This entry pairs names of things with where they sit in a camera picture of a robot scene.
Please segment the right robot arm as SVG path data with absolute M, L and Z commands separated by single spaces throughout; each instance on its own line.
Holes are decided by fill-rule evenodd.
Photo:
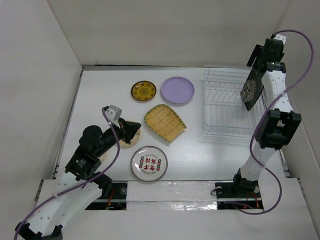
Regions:
M 231 191 L 237 197 L 258 188 L 258 180 L 269 159 L 291 141 L 302 117 L 294 112 L 286 90 L 284 56 L 286 37 L 276 34 L 264 45 L 256 45 L 247 66 L 251 71 L 240 96 L 250 111 L 265 93 L 266 111 L 259 120 L 250 141 L 250 156 L 233 177 Z

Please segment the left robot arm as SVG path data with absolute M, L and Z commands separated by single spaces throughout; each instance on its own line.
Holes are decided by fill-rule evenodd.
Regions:
M 94 200 L 111 194 L 113 180 L 104 171 L 98 171 L 101 157 L 113 146 L 119 146 L 121 140 L 129 143 L 140 128 L 140 123 L 123 118 L 110 122 L 106 131 L 97 125 L 86 127 L 56 191 L 16 226 L 14 238 L 63 239 L 66 228 Z

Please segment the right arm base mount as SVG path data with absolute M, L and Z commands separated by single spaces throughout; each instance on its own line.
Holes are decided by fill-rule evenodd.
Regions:
M 218 210 L 264 209 L 258 181 L 241 178 L 239 174 L 233 180 L 215 182 L 210 194 L 216 197 Z

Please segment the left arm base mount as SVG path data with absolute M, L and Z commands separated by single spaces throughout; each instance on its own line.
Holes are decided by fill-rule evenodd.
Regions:
M 86 210 L 89 211 L 122 211 L 127 209 L 127 181 L 115 181 L 108 193 L 94 200 Z

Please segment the black floral square plate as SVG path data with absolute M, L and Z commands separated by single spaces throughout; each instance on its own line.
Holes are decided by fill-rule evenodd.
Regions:
M 254 107 L 262 93 L 264 88 L 262 83 L 263 76 L 263 72 L 259 71 L 256 67 L 252 67 L 242 87 L 240 97 L 248 112 Z

